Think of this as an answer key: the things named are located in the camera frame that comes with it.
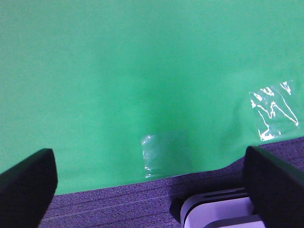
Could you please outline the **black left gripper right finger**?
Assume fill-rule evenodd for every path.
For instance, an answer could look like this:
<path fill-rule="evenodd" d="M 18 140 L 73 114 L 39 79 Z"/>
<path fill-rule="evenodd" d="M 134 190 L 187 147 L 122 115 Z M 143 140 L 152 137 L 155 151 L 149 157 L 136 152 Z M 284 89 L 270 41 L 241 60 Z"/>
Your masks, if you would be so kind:
<path fill-rule="evenodd" d="M 304 226 L 304 173 L 258 147 L 246 149 L 244 187 L 265 227 Z"/>

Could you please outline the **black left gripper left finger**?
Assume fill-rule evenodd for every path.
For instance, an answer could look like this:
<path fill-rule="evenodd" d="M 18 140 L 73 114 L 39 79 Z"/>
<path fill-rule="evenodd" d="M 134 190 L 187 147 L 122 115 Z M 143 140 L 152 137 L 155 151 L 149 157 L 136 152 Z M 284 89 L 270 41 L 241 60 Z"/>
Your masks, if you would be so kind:
<path fill-rule="evenodd" d="M 52 149 L 41 149 L 0 175 L 0 226 L 37 228 L 58 185 Z"/>

